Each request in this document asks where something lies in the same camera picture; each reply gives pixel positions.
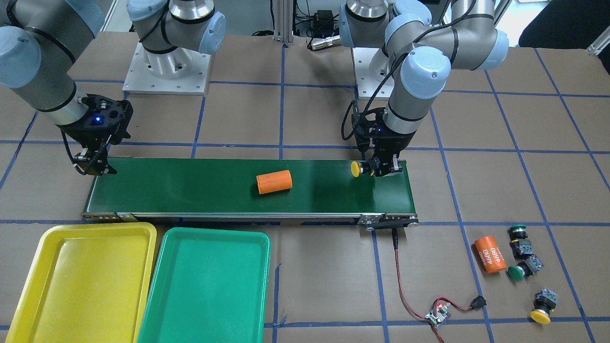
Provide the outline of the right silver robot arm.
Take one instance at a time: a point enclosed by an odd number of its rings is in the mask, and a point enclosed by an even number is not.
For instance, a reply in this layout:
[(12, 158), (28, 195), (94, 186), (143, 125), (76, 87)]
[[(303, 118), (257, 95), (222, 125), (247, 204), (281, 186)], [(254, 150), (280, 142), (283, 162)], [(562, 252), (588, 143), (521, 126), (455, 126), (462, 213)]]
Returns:
[[(139, 35), (125, 91), (202, 93), (205, 56), (218, 52), (226, 18), (212, 0), (129, 0)], [(47, 115), (63, 140), (82, 151), (69, 155), (80, 174), (116, 174), (108, 146), (130, 138), (133, 107), (83, 91), (68, 71), (98, 35), (105, 15), (94, 0), (3, 0), (1, 84)]]

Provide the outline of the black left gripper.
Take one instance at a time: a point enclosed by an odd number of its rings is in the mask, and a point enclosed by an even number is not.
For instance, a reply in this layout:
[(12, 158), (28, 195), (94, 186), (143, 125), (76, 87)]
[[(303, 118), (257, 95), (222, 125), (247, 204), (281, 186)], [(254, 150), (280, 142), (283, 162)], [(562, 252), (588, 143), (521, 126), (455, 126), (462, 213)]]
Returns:
[(355, 109), (352, 113), (352, 126), (356, 146), (360, 152), (364, 153), (371, 144), (374, 145), (375, 177), (403, 172), (403, 166), (398, 158), (418, 130), (420, 119), (404, 119), (385, 107), (367, 111)]

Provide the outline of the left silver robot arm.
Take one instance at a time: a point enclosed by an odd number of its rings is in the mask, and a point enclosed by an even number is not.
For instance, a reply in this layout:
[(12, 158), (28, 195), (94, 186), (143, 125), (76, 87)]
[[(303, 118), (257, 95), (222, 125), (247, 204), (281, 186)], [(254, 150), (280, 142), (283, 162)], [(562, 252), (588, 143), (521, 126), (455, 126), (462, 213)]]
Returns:
[(452, 20), (433, 25), (430, 10), (418, 0), (347, 0), (340, 8), (340, 37), (350, 48), (379, 48), (388, 70), (381, 81), (394, 80), (384, 107), (368, 102), (359, 110), (349, 104), (344, 118), (365, 152), (374, 146), (373, 156), (351, 164), (355, 177), (377, 177), (402, 172), (399, 155), (414, 137), (444, 89), (448, 76), (457, 70), (491, 70), (505, 60), (509, 41), (495, 28), (493, 0), (453, 0)]

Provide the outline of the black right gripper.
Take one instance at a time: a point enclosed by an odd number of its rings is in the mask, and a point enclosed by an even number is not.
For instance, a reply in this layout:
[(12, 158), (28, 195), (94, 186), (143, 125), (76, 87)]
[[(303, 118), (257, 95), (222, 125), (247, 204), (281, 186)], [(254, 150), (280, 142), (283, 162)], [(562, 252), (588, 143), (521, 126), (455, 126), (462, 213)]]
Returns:
[(114, 101), (101, 95), (85, 97), (87, 109), (78, 121), (59, 125), (59, 128), (83, 147), (74, 156), (72, 163), (79, 174), (102, 176), (117, 174), (109, 164), (108, 153), (98, 150), (108, 143), (118, 145), (124, 138), (131, 138), (127, 132), (133, 115), (133, 106), (127, 100)]

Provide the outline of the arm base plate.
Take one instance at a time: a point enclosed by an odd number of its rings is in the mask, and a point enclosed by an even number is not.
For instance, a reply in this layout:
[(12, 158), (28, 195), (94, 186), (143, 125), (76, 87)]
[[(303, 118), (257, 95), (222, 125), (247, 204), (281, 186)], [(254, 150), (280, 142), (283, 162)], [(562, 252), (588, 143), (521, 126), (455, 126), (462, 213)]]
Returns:
[(130, 94), (205, 95), (212, 57), (183, 48), (153, 54), (138, 43), (122, 90)]
[(399, 106), (422, 101), (429, 108), (442, 91), (451, 69), (447, 56), (433, 46), (410, 43), (395, 54), (381, 49), (367, 57), (354, 48), (359, 99), (386, 98)]

